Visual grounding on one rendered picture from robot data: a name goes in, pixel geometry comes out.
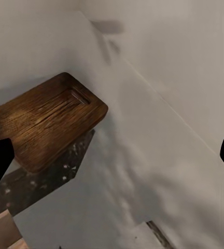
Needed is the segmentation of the cutting board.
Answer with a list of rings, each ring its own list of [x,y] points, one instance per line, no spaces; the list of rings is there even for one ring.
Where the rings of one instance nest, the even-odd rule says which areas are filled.
[[[82,104],[70,89],[89,104]],[[64,72],[0,106],[0,140],[10,138],[16,160],[30,173],[38,173],[108,110],[102,100]]]

